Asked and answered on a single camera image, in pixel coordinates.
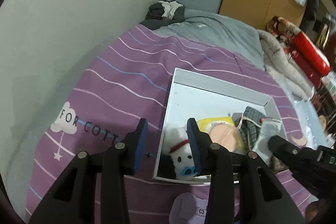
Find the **person's right hand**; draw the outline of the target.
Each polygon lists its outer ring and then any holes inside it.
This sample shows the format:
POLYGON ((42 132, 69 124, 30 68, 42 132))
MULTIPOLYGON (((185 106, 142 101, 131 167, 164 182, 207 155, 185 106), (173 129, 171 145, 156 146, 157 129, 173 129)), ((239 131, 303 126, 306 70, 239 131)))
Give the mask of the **person's right hand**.
POLYGON ((310 203, 305 209, 305 223, 311 223, 326 204, 326 200, 323 199, 310 203))

